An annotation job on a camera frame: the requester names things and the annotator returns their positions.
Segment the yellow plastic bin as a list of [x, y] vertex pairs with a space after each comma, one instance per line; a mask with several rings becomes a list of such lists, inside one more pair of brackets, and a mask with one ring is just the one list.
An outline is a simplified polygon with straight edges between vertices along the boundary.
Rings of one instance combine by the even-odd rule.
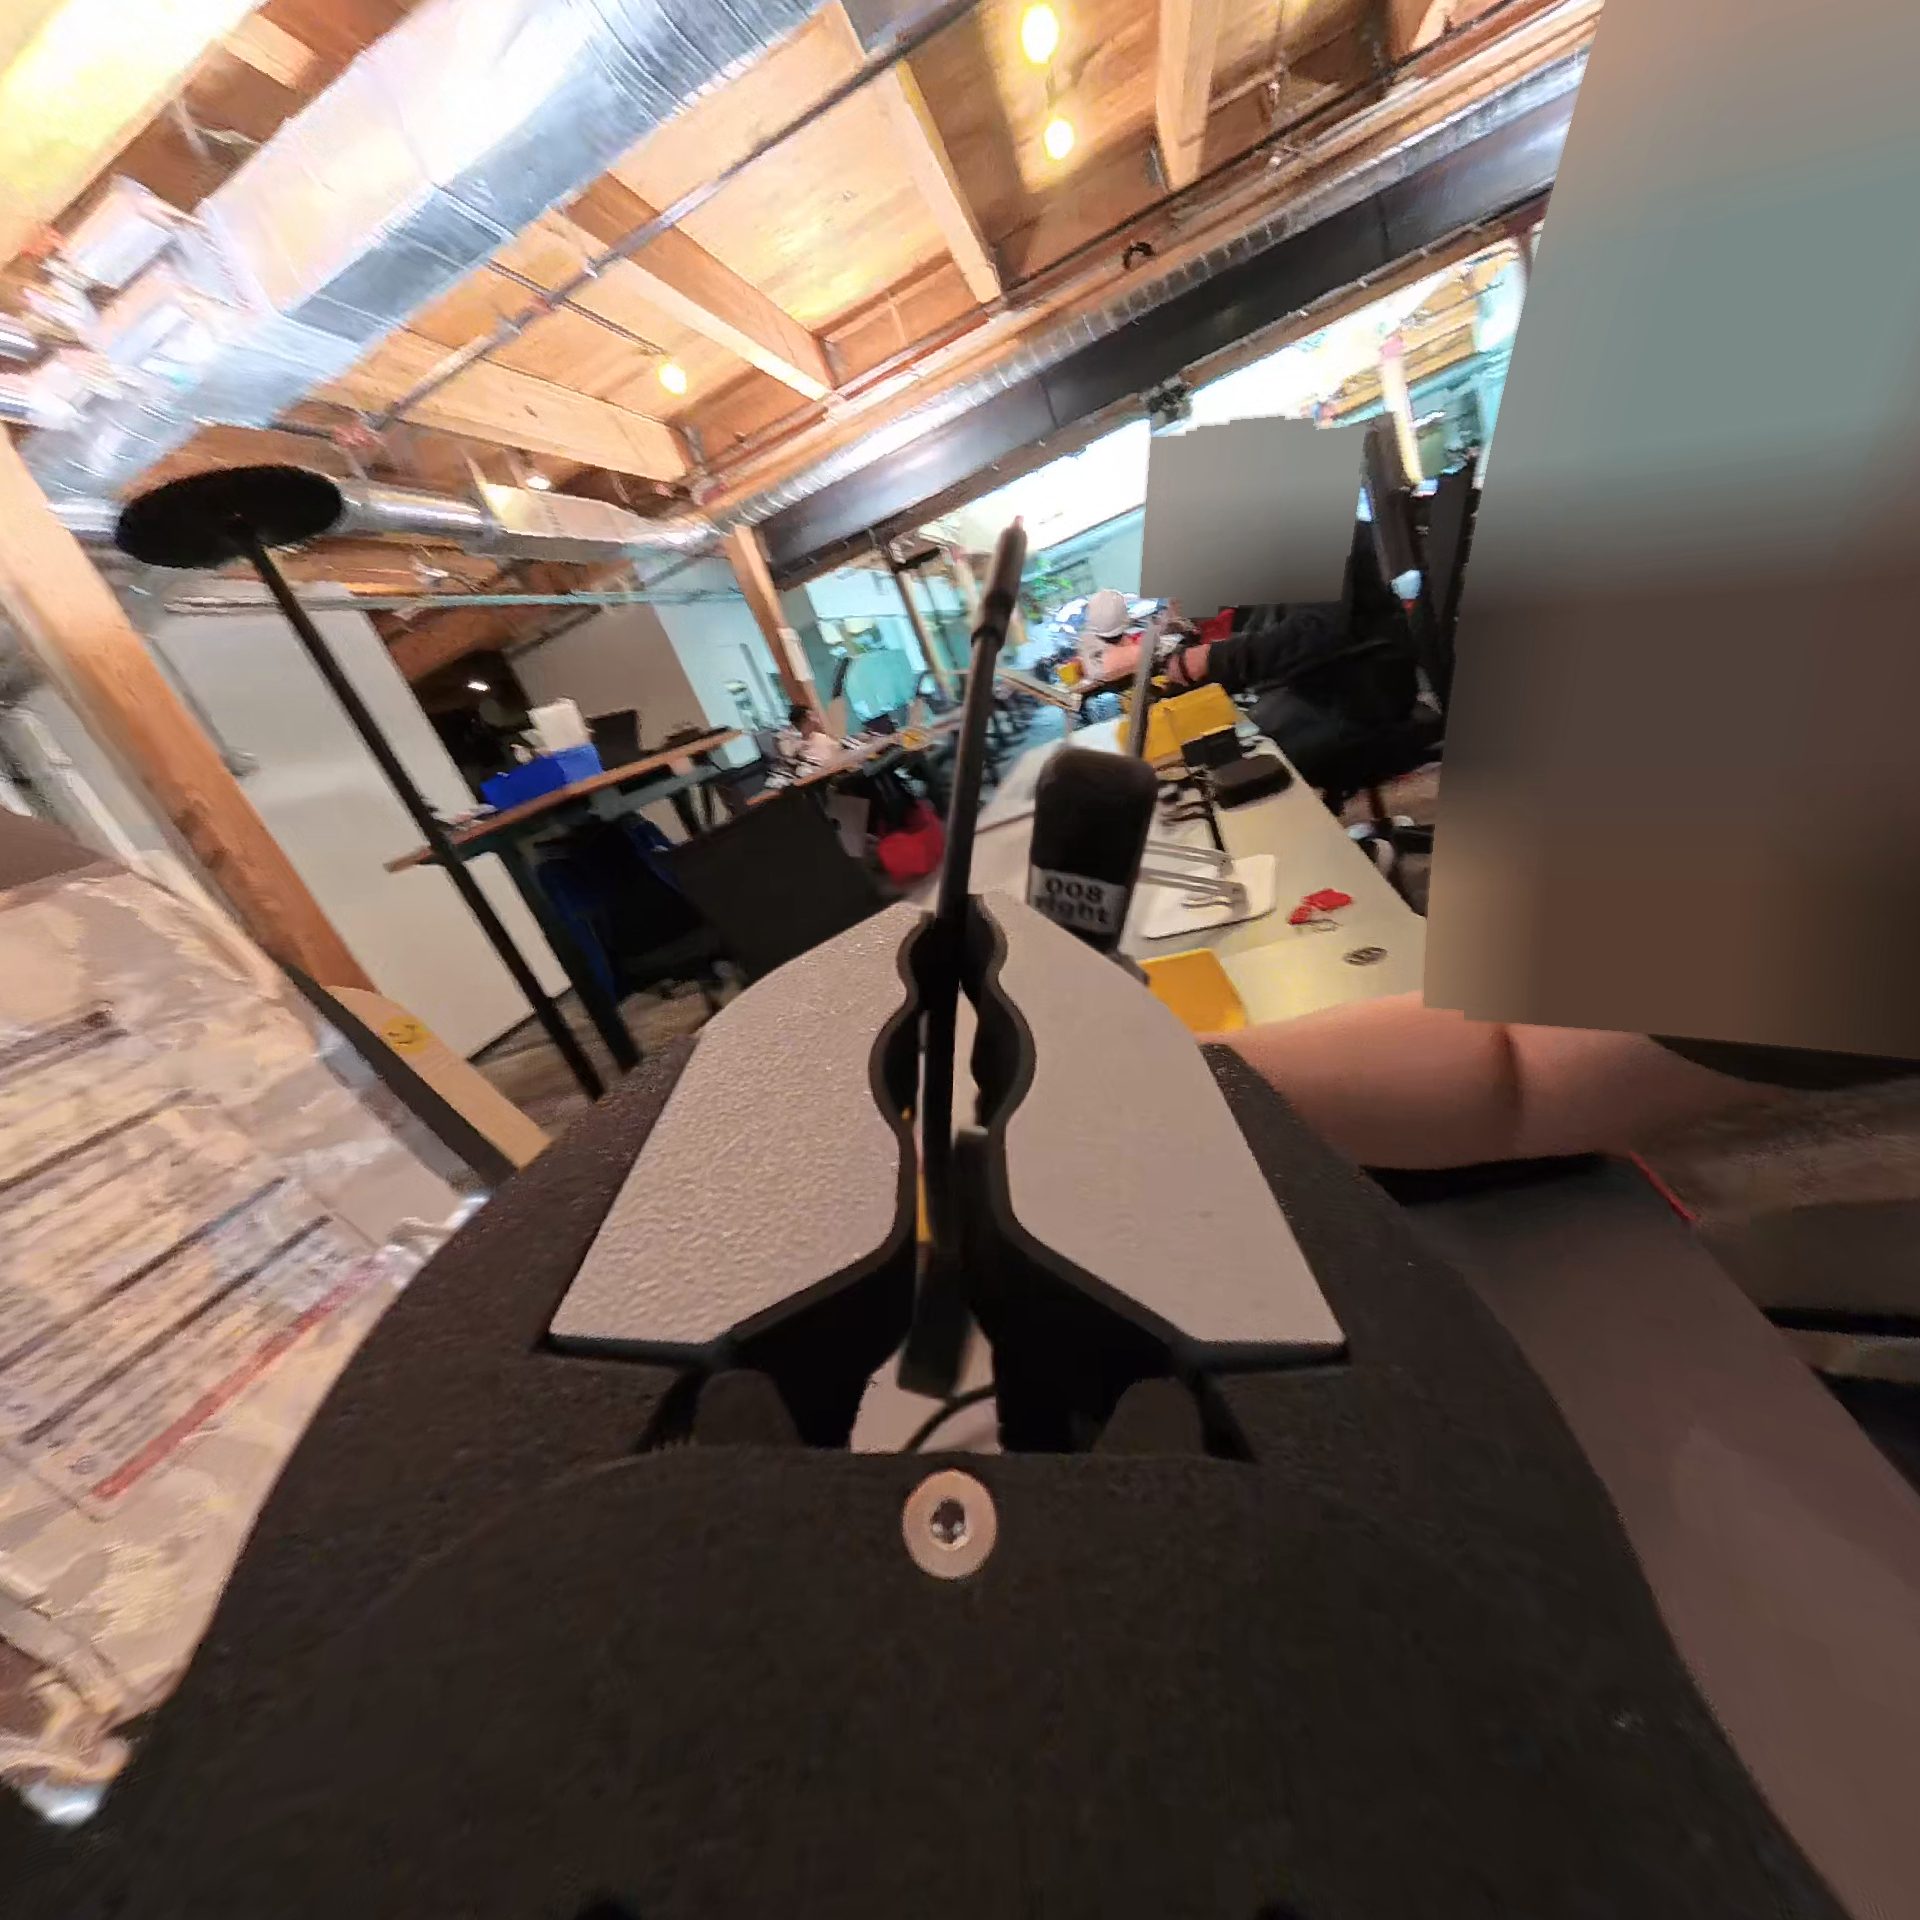
[[1214, 948], [1147, 956], [1138, 968], [1147, 989], [1199, 1039], [1222, 1039], [1250, 1021]]
[[1164, 689], [1152, 685], [1143, 708], [1141, 757], [1159, 765], [1219, 765], [1244, 754], [1244, 713], [1219, 685]]

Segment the black office chair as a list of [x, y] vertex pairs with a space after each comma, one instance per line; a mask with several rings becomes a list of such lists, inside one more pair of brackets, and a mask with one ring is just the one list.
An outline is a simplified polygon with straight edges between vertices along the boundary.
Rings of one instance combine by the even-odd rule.
[[676, 842], [663, 868], [748, 985], [895, 903], [800, 791]]

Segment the grey hub adapter with cable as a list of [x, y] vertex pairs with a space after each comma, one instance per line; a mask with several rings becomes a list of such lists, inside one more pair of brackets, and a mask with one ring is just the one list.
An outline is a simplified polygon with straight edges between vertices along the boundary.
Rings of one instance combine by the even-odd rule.
[[992, 569], [978, 598], [966, 696], [949, 782], [944, 865], [933, 914], [916, 948], [923, 1004], [918, 1172], [926, 1234], [918, 1246], [916, 1305], [899, 1361], [899, 1382], [906, 1392], [933, 1400], [946, 1400], [954, 1394], [970, 1343], [963, 1199], [954, 1152], [955, 1030], [994, 673], [1016, 610], [1024, 552], [1024, 521], [1014, 517], [998, 533]]

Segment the wooden standing desk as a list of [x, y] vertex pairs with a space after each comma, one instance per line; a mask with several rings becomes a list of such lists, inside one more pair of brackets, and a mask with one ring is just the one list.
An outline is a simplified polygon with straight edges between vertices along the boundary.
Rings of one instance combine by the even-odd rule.
[[640, 1049], [620, 1012], [616, 996], [595, 970], [587, 950], [571, 937], [543, 888], [535, 865], [535, 842], [543, 833], [587, 820], [620, 820], [643, 804], [698, 792], [726, 772], [716, 757], [742, 741], [748, 741], [748, 732], [723, 726], [676, 737], [660, 751], [599, 769], [584, 769], [584, 750], [567, 750], [559, 754], [559, 764], [565, 772], [576, 774], [574, 778], [551, 784], [508, 807], [480, 807], [453, 828], [444, 825], [438, 816], [429, 816], [423, 842], [383, 860], [381, 870], [438, 868], [468, 904], [477, 904], [483, 893], [468, 877], [468, 865], [483, 856], [499, 860], [613, 1066], [631, 1071], [640, 1065]]

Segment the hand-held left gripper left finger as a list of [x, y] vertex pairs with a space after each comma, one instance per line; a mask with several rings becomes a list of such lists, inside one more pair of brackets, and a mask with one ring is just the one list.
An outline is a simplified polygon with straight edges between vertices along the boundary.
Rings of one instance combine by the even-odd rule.
[[546, 1326], [558, 1353], [758, 1373], [802, 1444], [847, 1447], [916, 1302], [923, 926], [885, 906], [703, 1026]]

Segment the black disc floor lamp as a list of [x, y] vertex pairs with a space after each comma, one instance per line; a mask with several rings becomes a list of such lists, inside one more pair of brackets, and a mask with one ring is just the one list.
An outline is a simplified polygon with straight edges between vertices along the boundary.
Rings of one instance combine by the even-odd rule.
[[342, 510], [340, 486], [318, 470], [287, 463], [250, 463], [205, 470], [149, 489], [119, 511], [115, 538], [125, 557], [158, 569], [215, 569], [238, 560], [250, 564], [333, 701], [342, 708], [351, 732], [371, 751], [396, 799], [421, 830], [428, 853], [438, 862], [468, 918], [528, 1001], [533, 1017], [574, 1082], [587, 1102], [599, 1102], [607, 1088], [584, 1044], [578, 1042], [559, 1005], [543, 989], [486, 893], [468, 874], [438, 813], [428, 804], [387, 732], [277, 564], [280, 549], [330, 534]]

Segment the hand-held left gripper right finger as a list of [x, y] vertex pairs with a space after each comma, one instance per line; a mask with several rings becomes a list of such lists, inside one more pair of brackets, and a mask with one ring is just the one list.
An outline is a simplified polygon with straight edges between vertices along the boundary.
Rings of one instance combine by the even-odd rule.
[[1011, 895], [972, 900], [972, 1313], [1005, 1452], [1093, 1452], [1165, 1382], [1245, 1452], [1227, 1382], [1344, 1366], [1333, 1302], [1188, 1028]]

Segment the silver ventilation duct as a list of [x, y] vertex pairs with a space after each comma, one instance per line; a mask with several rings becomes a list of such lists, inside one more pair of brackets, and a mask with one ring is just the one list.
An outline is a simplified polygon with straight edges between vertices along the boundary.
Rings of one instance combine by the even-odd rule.
[[205, 425], [268, 426], [396, 340], [820, 5], [419, 5], [191, 209], [107, 181], [4, 381], [52, 501], [123, 495]]

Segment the blue storage bin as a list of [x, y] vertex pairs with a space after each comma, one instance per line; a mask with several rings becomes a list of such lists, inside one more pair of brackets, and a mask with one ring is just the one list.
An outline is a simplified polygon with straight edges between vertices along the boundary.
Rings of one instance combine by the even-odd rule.
[[485, 778], [477, 791], [483, 801], [494, 810], [509, 810], [599, 777], [603, 769], [599, 750], [587, 741], [578, 748], [541, 751], [533, 759], [517, 761], [504, 772]]

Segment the clear bag with label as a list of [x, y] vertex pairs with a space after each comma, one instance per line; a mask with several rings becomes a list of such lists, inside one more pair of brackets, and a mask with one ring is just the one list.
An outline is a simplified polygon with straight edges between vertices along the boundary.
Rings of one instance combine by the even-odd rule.
[[4, 1797], [87, 1818], [275, 1481], [477, 1210], [262, 957], [131, 870], [2, 911]]

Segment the person's right forearm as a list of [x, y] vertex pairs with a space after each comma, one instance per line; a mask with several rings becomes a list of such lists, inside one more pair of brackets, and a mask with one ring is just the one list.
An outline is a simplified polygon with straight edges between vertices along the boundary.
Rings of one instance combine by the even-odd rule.
[[1364, 1168], [1611, 1153], [1754, 1096], [1645, 1038], [1477, 1021], [1418, 993], [1252, 1024], [1222, 1042]]

